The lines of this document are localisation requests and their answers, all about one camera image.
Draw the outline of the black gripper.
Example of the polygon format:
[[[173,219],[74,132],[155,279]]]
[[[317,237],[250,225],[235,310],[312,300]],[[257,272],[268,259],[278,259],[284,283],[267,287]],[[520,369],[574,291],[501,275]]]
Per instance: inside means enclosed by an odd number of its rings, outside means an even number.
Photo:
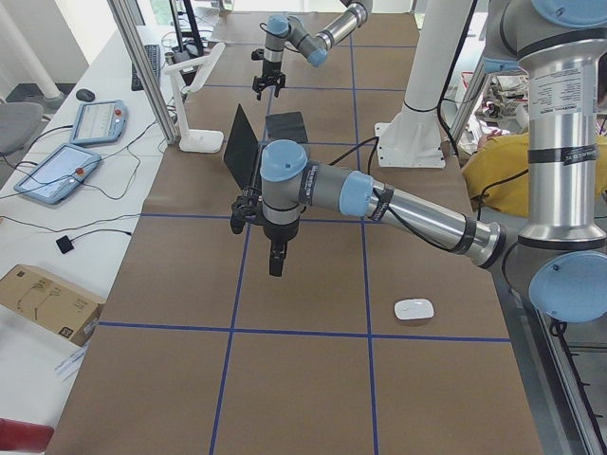
[[[262,75],[253,78],[252,89],[256,93],[256,99],[261,100],[263,91],[270,87],[274,88],[274,97],[278,98],[285,88],[285,74],[282,72],[281,62],[263,60]]]
[[[296,237],[299,231],[299,220],[286,225],[279,225],[265,220],[263,230],[270,240],[269,275],[282,277],[288,242]]]

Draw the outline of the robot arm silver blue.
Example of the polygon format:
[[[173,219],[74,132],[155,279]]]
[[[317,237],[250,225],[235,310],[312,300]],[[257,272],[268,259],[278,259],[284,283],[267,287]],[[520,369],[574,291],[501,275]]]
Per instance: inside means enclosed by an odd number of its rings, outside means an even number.
[[[341,1],[345,12],[316,33],[305,29],[303,22],[294,15],[272,14],[260,29],[266,34],[265,46],[251,53],[253,61],[262,61],[262,74],[255,76],[252,90],[260,100],[266,88],[274,87],[274,97],[285,87],[286,76],[282,61],[286,44],[293,48],[314,67],[321,66],[329,51],[357,28],[362,27],[373,11],[373,1]]]
[[[530,81],[524,147],[527,221],[519,230],[471,216],[465,188],[448,195],[457,163],[442,156],[434,119],[474,5],[431,3],[401,110],[377,125],[380,177],[310,159],[294,141],[261,154],[261,216],[269,272],[283,271],[306,207],[331,209],[411,233],[429,246],[499,266],[536,309],[564,322],[606,312],[606,235],[594,220],[599,157],[598,60],[606,50],[602,1],[492,1],[482,57],[489,72],[520,69]]]

